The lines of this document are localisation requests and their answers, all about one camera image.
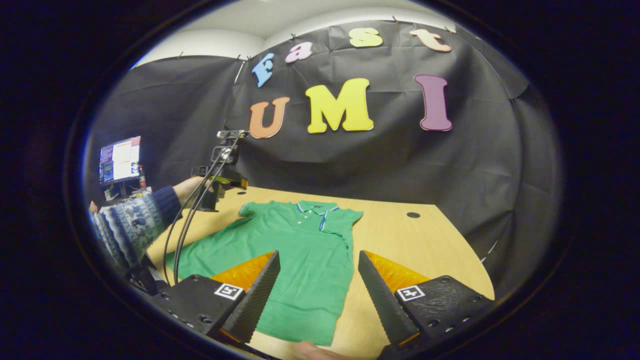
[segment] person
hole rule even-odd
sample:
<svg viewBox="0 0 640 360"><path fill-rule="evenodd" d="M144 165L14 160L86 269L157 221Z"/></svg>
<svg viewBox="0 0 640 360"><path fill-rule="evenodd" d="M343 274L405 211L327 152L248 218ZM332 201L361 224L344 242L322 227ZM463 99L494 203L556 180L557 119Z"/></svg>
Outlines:
<svg viewBox="0 0 640 360"><path fill-rule="evenodd" d="M138 264L154 240L168 228L202 177L191 177L132 201L102 208L93 201L89 214L93 228L118 268L130 270ZM219 197L224 196L220 188ZM348 360L309 341L297 343L295 351L308 360Z"/></svg>

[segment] foam letter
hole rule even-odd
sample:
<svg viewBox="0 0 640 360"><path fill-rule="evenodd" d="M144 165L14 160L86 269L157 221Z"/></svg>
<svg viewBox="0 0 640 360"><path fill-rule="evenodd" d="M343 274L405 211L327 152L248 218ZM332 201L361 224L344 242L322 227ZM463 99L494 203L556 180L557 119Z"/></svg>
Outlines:
<svg viewBox="0 0 640 360"><path fill-rule="evenodd" d="M258 87L262 86L270 77L273 63L269 60L273 57L273 53L268 53L265 57L258 62L258 64L251 70L258 77Z"/></svg>
<svg viewBox="0 0 640 360"><path fill-rule="evenodd" d="M349 31L351 45L355 47L378 46L382 44L382 38L378 36L378 30L374 28L357 28Z"/></svg>
<svg viewBox="0 0 640 360"><path fill-rule="evenodd" d="M262 126L262 116L264 109L269 106L267 101L258 102L251 107L251 120L249 121L249 132L256 139L270 138L276 135L282 127L284 119L284 106L289 102L288 97L279 97L273 101L273 122L268 127Z"/></svg>
<svg viewBox="0 0 640 360"><path fill-rule="evenodd" d="M291 50L289 50L289 55L287 55L287 58L284 61L292 63L296 60L304 60L308 58L313 53L313 51L311 51L313 44L314 43L307 41L292 47Z"/></svg>
<svg viewBox="0 0 640 360"><path fill-rule="evenodd" d="M451 130L451 121L447 119L444 103L444 87L447 80L433 75L416 75L413 79L422 87L424 96L424 119L420 120L420 127L423 130Z"/></svg>
<svg viewBox="0 0 640 360"><path fill-rule="evenodd" d="M356 78L345 81L338 95L334 98L324 85L310 87L305 92L311 102L311 124L309 133L324 133L326 124L323 114L332 130L338 130L342 114L347 112L342 128L346 131L366 131L373 129L373 121L367 114L367 96L365 89L369 80Z"/></svg>
<svg viewBox="0 0 640 360"><path fill-rule="evenodd" d="M417 35L424 46L430 48L431 50L442 51L444 53L448 53L449 51L451 51L451 46L441 44L436 40L437 38L442 38L438 34L430 33L425 29L411 30L409 31L409 34Z"/></svg>

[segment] red bottle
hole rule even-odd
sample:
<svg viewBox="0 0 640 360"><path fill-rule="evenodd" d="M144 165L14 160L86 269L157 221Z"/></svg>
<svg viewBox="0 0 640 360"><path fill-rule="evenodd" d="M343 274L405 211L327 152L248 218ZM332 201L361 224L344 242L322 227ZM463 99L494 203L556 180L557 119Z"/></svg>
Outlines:
<svg viewBox="0 0 640 360"><path fill-rule="evenodd" d="M144 190L147 188L147 181L145 180L145 171L142 170L142 165L140 165L140 175L138 176L138 181L140 182L140 190Z"/></svg>

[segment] white ceiling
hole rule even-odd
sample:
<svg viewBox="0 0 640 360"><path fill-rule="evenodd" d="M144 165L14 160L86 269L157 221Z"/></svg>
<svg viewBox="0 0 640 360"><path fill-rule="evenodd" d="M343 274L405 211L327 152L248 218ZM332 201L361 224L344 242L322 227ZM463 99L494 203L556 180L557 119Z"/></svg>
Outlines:
<svg viewBox="0 0 640 360"><path fill-rule="evenodd" d="M180 31L226 29L268 38L299 21L336 10L386 6L433 14L409 0L240 0L188 24Z"/></svg>

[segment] white wall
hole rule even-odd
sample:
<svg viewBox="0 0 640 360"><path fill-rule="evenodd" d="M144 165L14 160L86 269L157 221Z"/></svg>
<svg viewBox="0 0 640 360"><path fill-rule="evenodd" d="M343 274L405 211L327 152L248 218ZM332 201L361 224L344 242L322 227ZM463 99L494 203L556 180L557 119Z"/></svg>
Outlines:
<svg viewBox="0 0 640 360"><path fill-rule="evenodd" d="M182 53L189 55L217 55L228 58L246 59L262 51L264 39L220 29L199 29L179 31L164 39L144 55L135 65L139 66L154 60L175 58Z"/></svg>
<svg viewBox="0 0 640 360"><path fill-rule="evenodd" d="M455 24L436 13L423 9L416 12L407 9L389 7L350 8L336 12L324 13L309 19L301 20L272 34L268 38L258 37L249 33L223 29L189 29L178 31L151 49L133 67L154 60L175 58L181 53L189 55L215 55L242 59L255 56L280 42L291 38L291 33L302 35L331 25L362 20L393 20L427 24L437 28L455 31Z"/></svg>
<svg viewBox="0 0 640 360"><path fill-rule="evenodd" d="M455 32L456 26L453 21L424 9L424 12L415 12L398 8L352 8L339 10L336 12L322 14L303 20L297 24L291 25L277 33L271 35L264 41L264 45L260 51L269 49L283 41L291 38L291 34L302 35L313 30L325 28L332 25L345 24L347 22L364 21L364 20L391 20L396 17L398 21L416 22L434 26L436 28L447 29Z"/></svg>

